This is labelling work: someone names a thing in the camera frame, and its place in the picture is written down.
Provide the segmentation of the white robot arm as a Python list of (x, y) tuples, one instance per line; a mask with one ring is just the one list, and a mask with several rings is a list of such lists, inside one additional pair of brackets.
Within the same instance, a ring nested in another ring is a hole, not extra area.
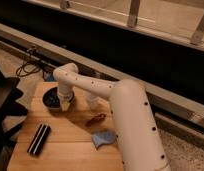
[(171, 171), (144, 86), (132, 79), (108, 81), (79, 74), (68, 63), (53, 71), (57, 96), (67, 109), (78, 87), (109, 101), (124, 171)]

